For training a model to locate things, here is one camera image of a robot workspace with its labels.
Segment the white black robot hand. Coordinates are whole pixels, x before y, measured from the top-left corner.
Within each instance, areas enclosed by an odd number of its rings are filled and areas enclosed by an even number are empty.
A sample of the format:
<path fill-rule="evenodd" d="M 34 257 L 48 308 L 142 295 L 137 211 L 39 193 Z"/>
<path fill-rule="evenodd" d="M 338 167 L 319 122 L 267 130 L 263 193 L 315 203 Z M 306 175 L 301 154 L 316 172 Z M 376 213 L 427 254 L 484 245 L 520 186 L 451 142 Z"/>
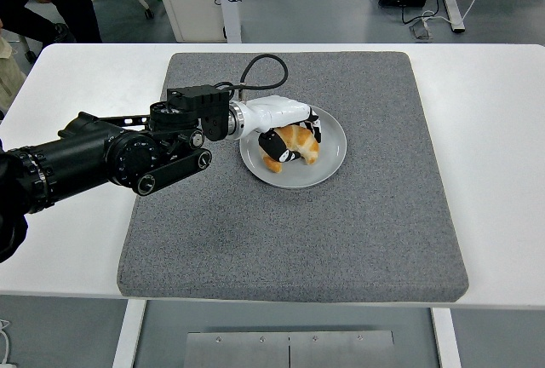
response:
<path fill-rule="evenodd" d="M 321 123 L 309 105 L 269 95 L 244 104 L 232 103 L 232 108 L 236 107 L 242 113 L 236 139 L 257 132 L 261 150 L 274 162 L 303 158 L 307 164 L 314 164 L 318 159 Z"/>

